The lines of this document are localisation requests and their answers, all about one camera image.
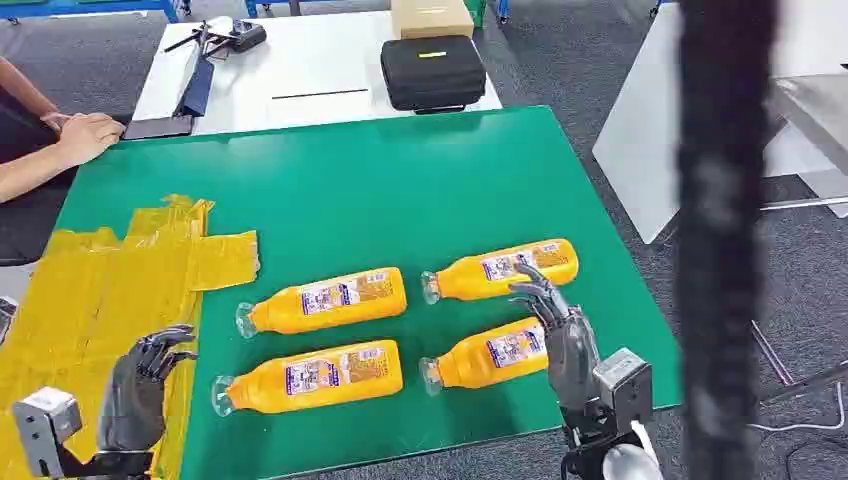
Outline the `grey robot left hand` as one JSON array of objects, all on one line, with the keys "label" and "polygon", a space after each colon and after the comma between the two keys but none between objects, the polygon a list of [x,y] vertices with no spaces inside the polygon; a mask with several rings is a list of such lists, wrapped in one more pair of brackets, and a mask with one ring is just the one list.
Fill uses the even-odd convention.
[{"label": "grey robot left hand", "polygon": [[139,338],[119,357],[97,422],[98,451],[148,451],[159,442],[165,432],[165,382],[179,362],[197,358],[172,348],[194,339],[192,325],[173,325]]}]

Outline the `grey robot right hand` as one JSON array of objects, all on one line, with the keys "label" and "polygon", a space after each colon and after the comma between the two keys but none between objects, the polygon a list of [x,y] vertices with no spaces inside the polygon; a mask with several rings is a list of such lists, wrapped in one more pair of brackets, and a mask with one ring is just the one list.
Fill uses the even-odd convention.
[{"label": "grey robot right hand", "polygon": [[593,329],[582,308],[566,301],[559,288],[536,268],[519,263],[516,271],[529,277],[509,289],[527,305],[544,330],[548,379],[564,415],[581,415],[598,396],[593,370],[599,352]]}]

